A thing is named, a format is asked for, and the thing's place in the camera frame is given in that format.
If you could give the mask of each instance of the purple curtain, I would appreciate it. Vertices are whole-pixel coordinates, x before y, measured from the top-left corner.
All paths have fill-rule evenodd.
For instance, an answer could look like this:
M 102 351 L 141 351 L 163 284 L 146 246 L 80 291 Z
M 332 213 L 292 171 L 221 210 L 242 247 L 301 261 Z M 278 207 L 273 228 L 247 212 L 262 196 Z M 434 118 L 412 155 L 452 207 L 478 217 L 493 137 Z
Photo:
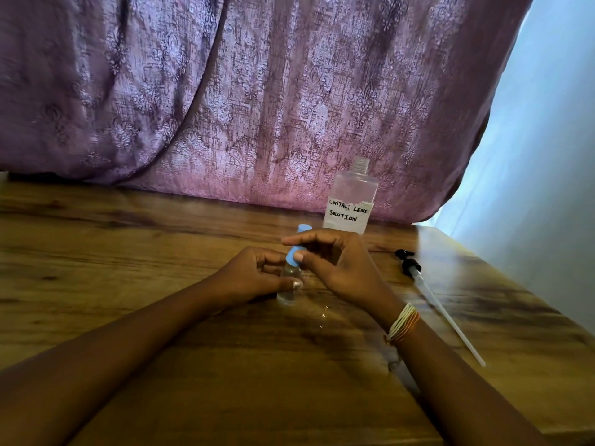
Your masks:
M 0 168 L 372 216 L 457 185 L 531 0 L 0 0 Z

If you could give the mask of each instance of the clear plastic bottle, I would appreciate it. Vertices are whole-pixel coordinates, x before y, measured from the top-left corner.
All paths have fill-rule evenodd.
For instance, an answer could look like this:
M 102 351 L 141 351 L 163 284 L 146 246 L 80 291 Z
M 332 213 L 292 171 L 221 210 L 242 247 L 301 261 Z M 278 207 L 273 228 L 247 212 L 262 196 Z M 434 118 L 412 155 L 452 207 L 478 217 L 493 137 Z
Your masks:
M 301 233 L 302 231 L 311 230 L 312 227 L 308 224 L 300 224 L 297 228 L 297 232 Z M 287 256 L 285 257 L 285 266 L 281 271 L 281 277 L 295 277 L 295 278 L 302 278 L 302 270 L 299 267 L 299 263 L 296 262 L 293 258 L 293 254 L 296 250 L 306 250 L 303 246 L 293 246 Z M 277 293 L 277 300 L 283 303 L 284 305 L 293 305 L 295 302 L 295 292 L 293 291 L 286 291 L 286 292 L 278 292 Z
M 369 159 L 357 156 L 350 171 L 338 171 L 328 194 L 324 228 L 363 233 L 379 180 L 368 175 Z

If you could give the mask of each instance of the blue bottle cap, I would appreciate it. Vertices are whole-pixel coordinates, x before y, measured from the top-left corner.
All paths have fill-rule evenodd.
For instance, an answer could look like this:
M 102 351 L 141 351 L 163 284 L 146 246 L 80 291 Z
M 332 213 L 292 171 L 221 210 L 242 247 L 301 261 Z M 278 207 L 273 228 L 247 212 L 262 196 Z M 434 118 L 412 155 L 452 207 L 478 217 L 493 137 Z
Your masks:
M 306 231 L 306 230 L 311 230 L 311 229 L 312 229 L 312 227 L 309 226 L 308 224 L 300 224 L 300 225 L 297 226 L 297 232 L 298 233 L 301 233 L 301 232 Z M 292 265 L 294 268 L 298 268 L 299 267 L 299 263 L 296 262 L 293 259 L 293 254 L 297 250 L 306 250 L 306 248 L 303 247 L 303 246 L 293 246 L 291 248 L 291 250 L 289 251 L 289 253 L 287 254 L 287 256 L 285 257 L 285 261 L 288 262 L 290 265 Z

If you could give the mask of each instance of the wood grain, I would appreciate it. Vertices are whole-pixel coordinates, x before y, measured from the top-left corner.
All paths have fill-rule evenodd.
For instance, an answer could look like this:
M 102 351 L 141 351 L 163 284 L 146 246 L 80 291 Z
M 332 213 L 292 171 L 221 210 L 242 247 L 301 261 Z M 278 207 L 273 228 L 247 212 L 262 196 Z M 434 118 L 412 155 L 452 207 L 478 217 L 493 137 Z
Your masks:
M 0 193 L 0 367 L 194 283 L 245 246 L 286 250 L 279 238 L 304 222 L 317 227 L 321 217 L 9 182 Z M 365 238 L 395 292 L 555 443 L 594 429 L 586 331 L 436 229 L 372 223 Z M 400 273 L 397 248 L 418 252 L 486 368 Z M 315 277 L 306 285 L 295 307 L 266 300 L 189 329 L 72 444 L 442 444 L 379 327 Z

